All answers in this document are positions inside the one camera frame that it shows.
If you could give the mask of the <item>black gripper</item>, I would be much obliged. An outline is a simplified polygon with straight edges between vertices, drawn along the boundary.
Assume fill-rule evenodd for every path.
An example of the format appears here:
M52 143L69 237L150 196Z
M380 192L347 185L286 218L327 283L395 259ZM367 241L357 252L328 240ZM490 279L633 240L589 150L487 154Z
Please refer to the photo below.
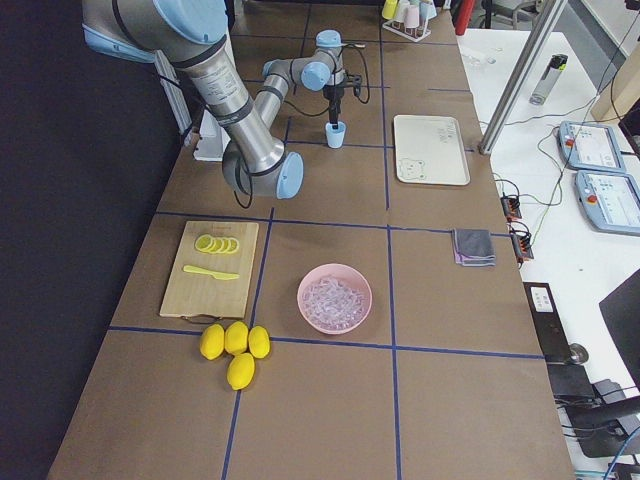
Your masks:
M359 74L343 75L342 79L332 80L323 87L323 96L329 102L329 123L339 126L341 114L341 99L344 97L346 89L351 89L356 98L360 98L362 90L362 76Z

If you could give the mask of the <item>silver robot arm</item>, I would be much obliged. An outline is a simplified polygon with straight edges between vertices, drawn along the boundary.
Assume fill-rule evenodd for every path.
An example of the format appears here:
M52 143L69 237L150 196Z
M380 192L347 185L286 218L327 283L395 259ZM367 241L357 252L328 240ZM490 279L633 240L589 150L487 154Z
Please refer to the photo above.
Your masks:
M336 30L316 36L309 57L276 59L263 67L264 83L251 96L226 52L227 8L222 1L85 1L83 30L99 53L150 63L155 52L185 73L207 110L226 131L222 169L235 193L290 199L300 190L304 165L270 132L288 91L301 85L329 102L328 131L342 129L340 102L360 79L343 65L345 43Z

